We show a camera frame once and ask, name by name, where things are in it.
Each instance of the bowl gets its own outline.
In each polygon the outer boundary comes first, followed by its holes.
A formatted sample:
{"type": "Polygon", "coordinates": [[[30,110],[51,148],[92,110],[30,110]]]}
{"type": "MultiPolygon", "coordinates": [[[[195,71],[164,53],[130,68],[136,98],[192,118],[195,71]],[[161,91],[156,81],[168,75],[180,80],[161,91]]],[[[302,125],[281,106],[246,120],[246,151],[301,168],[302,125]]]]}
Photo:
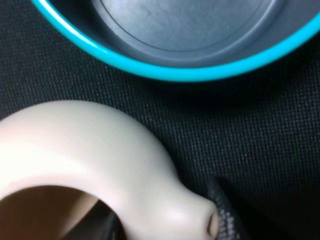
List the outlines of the bowl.
{"type": "Polygon", "coordinates": [[[320,1],[32,0],[102,62],[149,79],[207,82],[270,64],[320,30],[320,1]]]}

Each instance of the teal bowl rim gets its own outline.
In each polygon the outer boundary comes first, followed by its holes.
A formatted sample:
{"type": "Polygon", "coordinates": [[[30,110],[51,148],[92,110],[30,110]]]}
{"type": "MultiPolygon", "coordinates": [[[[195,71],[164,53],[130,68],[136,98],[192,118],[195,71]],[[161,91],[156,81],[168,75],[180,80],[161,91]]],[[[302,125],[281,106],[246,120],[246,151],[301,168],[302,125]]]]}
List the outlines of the teal bowl rim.
{"type": "Polygon", "coordinates": [[[230,78],[250,72],[287,55],[320,31],[320,13],[318,13],[305,26],[285,40],[253,56],[210,67],[164,67],[134,60],[99,44],[65,19],[50,3],[50,0],[32,0],[32,2],[58,31],[95,58],[135,75],[168,82],[199,83],[230,78]]]}

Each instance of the black fabric surface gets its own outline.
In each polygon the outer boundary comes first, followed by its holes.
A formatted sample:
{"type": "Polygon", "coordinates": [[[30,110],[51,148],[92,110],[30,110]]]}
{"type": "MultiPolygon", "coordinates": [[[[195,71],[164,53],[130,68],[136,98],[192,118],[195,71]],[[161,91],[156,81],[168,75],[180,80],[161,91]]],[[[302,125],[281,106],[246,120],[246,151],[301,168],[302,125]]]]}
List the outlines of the black fabric surface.
{"type": "Polygon", "coordinates": [[[164,84],[94,59],[31,1],[0,1],[0,118],[54,100],[133,116],[162,141],[192,191],[205,196],[211,175],[226,183],[254,239],[320,238],[320,35],[240,77],[164,84]]]}

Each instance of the black textured cloth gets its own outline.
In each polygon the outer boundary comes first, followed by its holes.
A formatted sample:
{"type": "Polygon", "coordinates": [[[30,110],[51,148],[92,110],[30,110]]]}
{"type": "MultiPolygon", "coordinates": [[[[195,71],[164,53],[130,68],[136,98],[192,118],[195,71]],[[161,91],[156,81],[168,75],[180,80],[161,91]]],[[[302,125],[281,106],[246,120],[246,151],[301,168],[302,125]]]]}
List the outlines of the black textured cloth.
{"type": "Polygon", "coordinates": [[[249,74],[168,84],[94,59],[31,1],[1,0],[0,118],[54,100],[133,116],[189,189],[206,196],[209,177],[219,177],[253,239],[320,238],[320,35],[249,74]]]}

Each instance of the white ceramic object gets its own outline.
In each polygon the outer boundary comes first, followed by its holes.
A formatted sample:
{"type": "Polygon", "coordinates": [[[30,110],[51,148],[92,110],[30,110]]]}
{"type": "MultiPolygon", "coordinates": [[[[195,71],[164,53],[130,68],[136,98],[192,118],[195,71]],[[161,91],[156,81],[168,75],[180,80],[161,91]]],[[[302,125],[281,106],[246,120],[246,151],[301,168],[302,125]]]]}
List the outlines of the white ceramic object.
{"type": "MultiPolygon", "coordinates": [[[[219,229],[215,204],[185,188],[160,142],[118,110],[56,101],[0,122],[0,239],[20,240],[12,238],[13,226],[5,224],[15,217],[10,205],[33,202],[50,219],[46,225],[40,221],[43,229],[59,222],[45,237],[54,240],[98,199],[116,212],[128,240],[213,240],[219,229]],[[69,214],[62,214],[66,209],[69,214]]],[[[22,228],[30,239],[43,239],[34,226],[22,220],[14,232],[22,228]]]]}

